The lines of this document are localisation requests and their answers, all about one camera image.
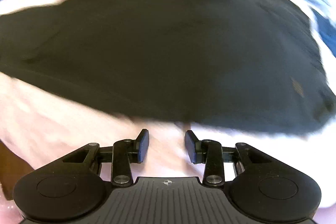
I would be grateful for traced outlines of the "navy blue trousers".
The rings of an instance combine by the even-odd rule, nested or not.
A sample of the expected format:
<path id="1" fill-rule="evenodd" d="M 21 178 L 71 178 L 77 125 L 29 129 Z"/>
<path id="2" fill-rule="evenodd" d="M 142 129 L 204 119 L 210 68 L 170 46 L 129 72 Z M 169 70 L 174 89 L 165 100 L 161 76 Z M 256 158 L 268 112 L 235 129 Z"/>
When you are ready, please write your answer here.
<path id="1" fill-rule="evenodd" d="M 312 9 L 318 25 L 318 33 L 322 41 L 336 57 L 336 29 L 328 19 L 323 17 L 318 11 Z"/>

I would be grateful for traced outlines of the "black shorts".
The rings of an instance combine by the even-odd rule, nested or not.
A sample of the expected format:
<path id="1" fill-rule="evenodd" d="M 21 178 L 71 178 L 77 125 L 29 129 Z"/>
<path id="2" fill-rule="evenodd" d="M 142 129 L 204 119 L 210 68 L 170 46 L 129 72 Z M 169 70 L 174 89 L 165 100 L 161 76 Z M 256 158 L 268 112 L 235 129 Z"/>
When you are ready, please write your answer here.
<path id="1" fill-rule="evenodd" d="M 1 72 L 109 114 L 305 134 L 335 118 L 302 0 L 1 0 Z"/>

